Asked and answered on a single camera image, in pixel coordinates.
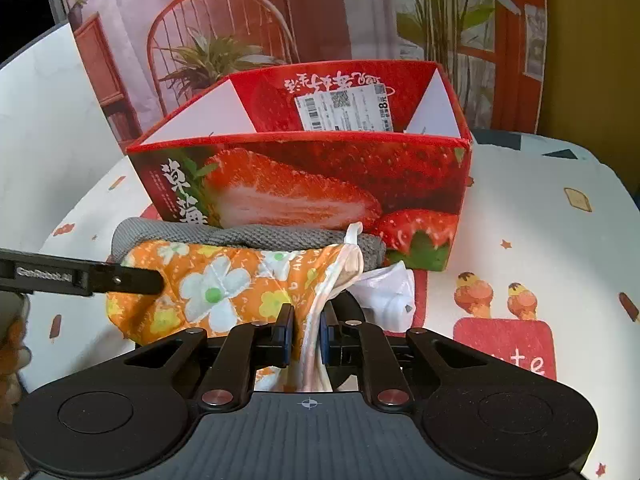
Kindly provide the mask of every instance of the barcode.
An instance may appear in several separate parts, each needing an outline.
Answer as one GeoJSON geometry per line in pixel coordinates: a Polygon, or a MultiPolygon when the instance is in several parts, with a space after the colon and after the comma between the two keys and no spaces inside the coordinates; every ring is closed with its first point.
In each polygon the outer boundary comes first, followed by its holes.
{"type": "Polygon", "coordinates": [[[305,99],[306,113],[309,115],[311,121],[311,128],[314,130],[322,130],[322,124],[319,121],[318,108],[316,108],[316,102],[312,97],[305,99]]]}
{"type": "Polygon", "coordinates": [[[350,106],[349,94],[346,90],[331,92],[331,101],[334,108],[344,108],[345,106],[350,106]]]}

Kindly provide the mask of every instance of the metal rivet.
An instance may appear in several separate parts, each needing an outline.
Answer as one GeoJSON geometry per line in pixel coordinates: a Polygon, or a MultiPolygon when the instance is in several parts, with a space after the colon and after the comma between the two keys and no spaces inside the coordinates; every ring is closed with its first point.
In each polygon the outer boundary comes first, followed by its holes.
{"type": "Polygon", "coordinates": [[[402,390],[383,390],[378,394],[378,400],[387,406],[401,406],[409,400],[409,394],[402,390]]]}
{"type": "Polygon", "coordinates": [[[234,395],[227,390],[209,390],[202,394],[202,402],[209,406],[224,406],[234,400],[234,395]]]}

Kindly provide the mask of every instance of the cardboard box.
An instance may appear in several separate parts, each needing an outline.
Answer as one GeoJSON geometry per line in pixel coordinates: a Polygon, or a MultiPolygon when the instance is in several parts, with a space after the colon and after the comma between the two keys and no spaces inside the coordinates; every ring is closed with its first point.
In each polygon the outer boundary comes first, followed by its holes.
{"type": "Polygon", "coordinates": [[[165,221],[336,230],[361,221],[390,263],[444,270],[471,139],[439,65],[350,60],[231,74],[128,153],[165,221]],[[334,99],[340,127],[390,129],[390,120],[394,131],[303,131],[303,116],[319,127],[319,96],[334,99]],[[348,96],[369,101],[346,105],[348,96]]]}

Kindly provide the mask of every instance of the patterned tablecloth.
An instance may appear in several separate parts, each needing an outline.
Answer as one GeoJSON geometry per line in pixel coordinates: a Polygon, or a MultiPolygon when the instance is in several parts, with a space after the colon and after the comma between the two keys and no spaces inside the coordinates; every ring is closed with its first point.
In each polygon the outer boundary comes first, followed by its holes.
{"type": "MultiPolygon", "coordinates": [[[[415,320],[580,391],[600,425],[584,475],[637,479],[640,213],[596,160],[477,145],[471,176],[448,269],[415,273],[415,320]],[[471,283],[484,291],[481,311],[469,307],[471,283]]],[[[105,260],[117,224],[149,206],[124,158],[42,252],[105,260]]],[[[35,294],[31,303],[28,390],[133,348],[108,321],[102,295],[35,294]],[[50,339],[58,314],[60,334],[50,339]]]]}

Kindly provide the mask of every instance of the gray towel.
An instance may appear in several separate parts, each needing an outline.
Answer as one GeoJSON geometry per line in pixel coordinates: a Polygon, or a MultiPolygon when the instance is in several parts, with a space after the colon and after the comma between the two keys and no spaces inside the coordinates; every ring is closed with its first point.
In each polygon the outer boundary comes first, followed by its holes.
{"type": "MultiPolygon", "coordinates": [[[[114,261],[121,262],[130,250],[148,240],[265,251],[301,251],[341,244],[344,241],[344,232],[267,225],[219,229],[196,224],[127,218],[113,234],[111,255],[114,261]]],[[[359,235],[358,245],[364,257],[365,271],[377,269],[382,265],[386,247],[379,237],[359,235]]]]}

